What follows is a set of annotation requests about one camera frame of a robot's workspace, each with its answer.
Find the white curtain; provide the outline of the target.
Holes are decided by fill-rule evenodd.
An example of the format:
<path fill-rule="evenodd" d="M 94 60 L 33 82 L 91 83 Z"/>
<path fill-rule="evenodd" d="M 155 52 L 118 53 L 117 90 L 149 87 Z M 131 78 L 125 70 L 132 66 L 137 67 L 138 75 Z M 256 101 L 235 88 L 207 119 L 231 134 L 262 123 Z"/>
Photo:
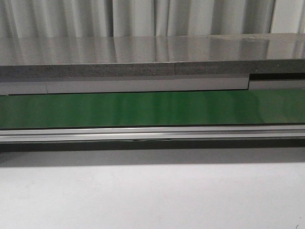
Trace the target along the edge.
<path fill-rule="evenodd" d="M 2 38 L 304 33 L 302 0 L 3 0 Z"/>

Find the green conveyor belt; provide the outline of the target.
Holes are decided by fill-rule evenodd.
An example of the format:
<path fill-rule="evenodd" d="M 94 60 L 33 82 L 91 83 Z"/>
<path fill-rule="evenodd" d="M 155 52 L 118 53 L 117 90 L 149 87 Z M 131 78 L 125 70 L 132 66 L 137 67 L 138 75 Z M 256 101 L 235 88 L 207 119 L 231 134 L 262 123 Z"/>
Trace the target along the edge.
<path fill-rule="evenodd" d="M 303 89 L 6 95 L 1 129 L 305 121 Z"/>

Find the aluminium conveyor frame rail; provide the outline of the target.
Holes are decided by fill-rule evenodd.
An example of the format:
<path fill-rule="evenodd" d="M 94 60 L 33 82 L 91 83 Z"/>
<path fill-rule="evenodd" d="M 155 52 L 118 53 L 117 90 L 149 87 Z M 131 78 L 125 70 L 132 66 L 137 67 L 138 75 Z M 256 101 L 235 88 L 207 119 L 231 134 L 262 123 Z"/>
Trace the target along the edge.
<path fill-rule="evenodd" d="M 222 139 L 304 137 L 305 126 L 213 125 L 2 130 L 2 143 L 146 139 Z"/>

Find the grey stone counter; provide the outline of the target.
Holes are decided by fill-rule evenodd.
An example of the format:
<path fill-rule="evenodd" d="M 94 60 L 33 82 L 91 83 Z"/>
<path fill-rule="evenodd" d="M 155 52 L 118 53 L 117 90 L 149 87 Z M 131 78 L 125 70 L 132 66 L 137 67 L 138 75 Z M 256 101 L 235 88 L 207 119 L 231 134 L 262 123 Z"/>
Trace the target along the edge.
<path fill-rule="evenodd" d="M 302 34 L 2 38 L 0 93 L 295 89 Z"/>

